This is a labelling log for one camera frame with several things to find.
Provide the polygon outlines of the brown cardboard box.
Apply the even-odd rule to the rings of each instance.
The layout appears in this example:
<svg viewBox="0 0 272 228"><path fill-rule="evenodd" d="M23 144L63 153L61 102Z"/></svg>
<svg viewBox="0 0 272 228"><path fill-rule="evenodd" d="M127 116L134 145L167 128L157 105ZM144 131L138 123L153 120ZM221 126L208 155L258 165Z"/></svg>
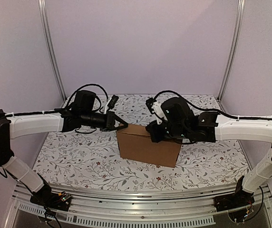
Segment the brown cardboard box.
<svg viewBox="0 0 272 228"><path fill-rule="evenodd" d="M121 158L175 167L181 145L173 140L152 142L145 127L135 124L129 124L127 128L118 130L116 134Z"/></svg>

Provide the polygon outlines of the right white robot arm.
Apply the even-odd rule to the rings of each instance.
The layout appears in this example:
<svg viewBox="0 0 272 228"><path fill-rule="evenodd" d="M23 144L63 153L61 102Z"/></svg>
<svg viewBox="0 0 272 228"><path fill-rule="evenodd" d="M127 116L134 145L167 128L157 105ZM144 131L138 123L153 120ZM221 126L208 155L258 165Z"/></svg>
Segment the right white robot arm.
<svg viewBox="0 0 272 228"><path fill-rule="evenodd" d="M159 102L155 97L146 100L146 106L156 119L146 130L152 142L166 139L178 144L215 143L237 140L269 145L262 160L252 170L241 177L237 191L230 196L233 207L240 207L259 186L272 177L272 115L238 116L219 109L200 109L200 114L192 111L194 104L181 96Z"/></svg>

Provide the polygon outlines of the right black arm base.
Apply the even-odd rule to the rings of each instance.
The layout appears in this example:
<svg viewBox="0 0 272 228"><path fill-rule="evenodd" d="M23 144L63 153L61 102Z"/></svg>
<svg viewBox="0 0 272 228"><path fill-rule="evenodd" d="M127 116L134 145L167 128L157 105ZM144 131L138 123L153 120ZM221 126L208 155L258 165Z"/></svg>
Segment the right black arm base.
<svg viewBox="0 0 272 228"><path fill-rule="evenodd" d="M244 190L243 180L244 176L238 180L234 193L214 197L214 207L217 212L235 209L247 206L249 203L254 203L253 192L249 193Z"/></svg>

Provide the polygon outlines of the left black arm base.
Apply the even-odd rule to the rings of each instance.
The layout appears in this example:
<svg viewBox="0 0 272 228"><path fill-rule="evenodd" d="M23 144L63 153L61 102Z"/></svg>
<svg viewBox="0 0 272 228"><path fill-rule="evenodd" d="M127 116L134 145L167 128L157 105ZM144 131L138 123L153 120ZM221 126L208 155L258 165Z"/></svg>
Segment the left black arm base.
<svg viewBox="0 0 272 228"><path fill-rule="evenodd" d="M68 211L72 195L65 191L53 193L51 187L44 185L38 192L32 192L30 202L50 209Z"/></svg>

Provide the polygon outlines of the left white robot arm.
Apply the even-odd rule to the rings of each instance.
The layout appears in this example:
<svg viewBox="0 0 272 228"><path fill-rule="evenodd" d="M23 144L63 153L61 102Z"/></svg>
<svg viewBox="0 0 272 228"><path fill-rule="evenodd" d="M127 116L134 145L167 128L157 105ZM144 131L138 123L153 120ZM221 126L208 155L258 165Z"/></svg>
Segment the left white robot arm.
<svg viewBox="0 0 272 228"><path fill-rule="evenodd" d="M37 133L71 132L82 126L110 132L125 129L128 123L117 116L111 109L115 106L116 95L107 102L100 113L94 109L98 100L96 93L79 90L63 108L21 114L7 114L0 109L0 168L4 176L10 175L25 185L44 206L51 206L55 199L49 184L35 173L25 162L14 155L10 141L18 137Z"/></svg>

